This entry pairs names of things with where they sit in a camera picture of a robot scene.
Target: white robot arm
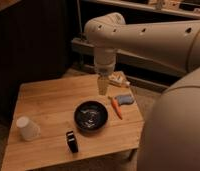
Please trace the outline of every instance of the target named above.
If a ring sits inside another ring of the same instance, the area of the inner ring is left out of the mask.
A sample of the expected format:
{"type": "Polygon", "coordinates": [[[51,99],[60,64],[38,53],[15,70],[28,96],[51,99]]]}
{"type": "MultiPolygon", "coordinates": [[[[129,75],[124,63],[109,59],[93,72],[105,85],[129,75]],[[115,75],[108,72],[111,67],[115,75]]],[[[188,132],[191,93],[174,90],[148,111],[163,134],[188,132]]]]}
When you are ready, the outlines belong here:
{"type": "Polygon", "coordinates": [[[111,13],[89,20],[85,35],[102,76],[113,72],[117,49],[182,72],[200,66],[200,20],[126,25],[121,14],[111,13]]]}

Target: wooden table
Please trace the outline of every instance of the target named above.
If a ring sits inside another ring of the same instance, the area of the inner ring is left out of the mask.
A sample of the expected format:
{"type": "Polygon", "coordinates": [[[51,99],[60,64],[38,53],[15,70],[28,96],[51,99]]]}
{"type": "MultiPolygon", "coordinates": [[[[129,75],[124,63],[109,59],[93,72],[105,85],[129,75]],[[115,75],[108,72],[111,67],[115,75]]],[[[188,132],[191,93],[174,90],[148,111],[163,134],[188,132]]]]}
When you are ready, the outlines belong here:
{"type": "MultiPolygon", "coordinates": [[[[107,95],[131,93],[129,88],[109,85],[107,95]]],[[[143,118],[136,103],[121,106],[123,120],[115,114],[107,96],[98,95],[97,75],[62,78],[26,83],[20,87],[5,151],[2,170],[30,170],[68,163],[110,153],[136,149],[143,118]],[[81,103],[95,100],[105,105],[108,121],[102,130],[83,135],[74,123],[74,111],[81,103]],[[21,139],[16,120],[28,116],[41,127],[40,138],[21,139]],[[79,152],[71,153],[66,132],[73,130],[79,152]]]]}

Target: paper cup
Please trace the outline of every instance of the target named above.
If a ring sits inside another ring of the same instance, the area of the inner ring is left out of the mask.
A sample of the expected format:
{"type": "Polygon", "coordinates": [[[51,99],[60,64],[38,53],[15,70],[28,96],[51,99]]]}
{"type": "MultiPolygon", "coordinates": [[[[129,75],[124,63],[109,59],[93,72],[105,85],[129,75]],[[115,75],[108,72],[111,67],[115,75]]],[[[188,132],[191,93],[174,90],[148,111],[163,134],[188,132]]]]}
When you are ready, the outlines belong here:
{"type": "Polygon", "coordinates": [[[34,140],[40,136],[40,127],[27,116],[18,118],[16,125],[22,138],[26,141],[34,140]]]}

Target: orange carrot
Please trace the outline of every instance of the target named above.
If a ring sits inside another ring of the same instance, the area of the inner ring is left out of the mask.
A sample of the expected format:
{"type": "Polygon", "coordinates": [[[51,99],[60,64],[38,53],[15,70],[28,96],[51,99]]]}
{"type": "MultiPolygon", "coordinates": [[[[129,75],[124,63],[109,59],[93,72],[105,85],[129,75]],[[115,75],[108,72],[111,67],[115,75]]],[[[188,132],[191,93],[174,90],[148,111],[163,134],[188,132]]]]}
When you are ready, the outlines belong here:
{"type": "Polygon", "coordinates": [[[111,100],[111,105],[112,107],[114,108],[117,116],[122,119],[122,112],[121,112],[121,109],[119,107],[119,104],[118,104],[118,101],[115,99],[115,98],[112,98],[112,97],[108,97],[110,100],[111,100]]]}

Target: black bowl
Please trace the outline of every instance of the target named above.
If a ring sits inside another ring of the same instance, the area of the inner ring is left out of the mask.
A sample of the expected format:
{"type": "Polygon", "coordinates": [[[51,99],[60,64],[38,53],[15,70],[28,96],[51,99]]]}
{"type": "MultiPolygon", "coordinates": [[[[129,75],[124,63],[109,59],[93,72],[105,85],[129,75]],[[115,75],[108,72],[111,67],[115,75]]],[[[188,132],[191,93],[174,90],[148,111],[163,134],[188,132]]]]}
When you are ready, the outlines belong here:
{"type": "Polygon", "coordinates": [[[106,108],[99,102],[87,101],[79,105],[74,113],[78,128],[84,132],[93,132],[101,128],[108,119],[106,108]]]}

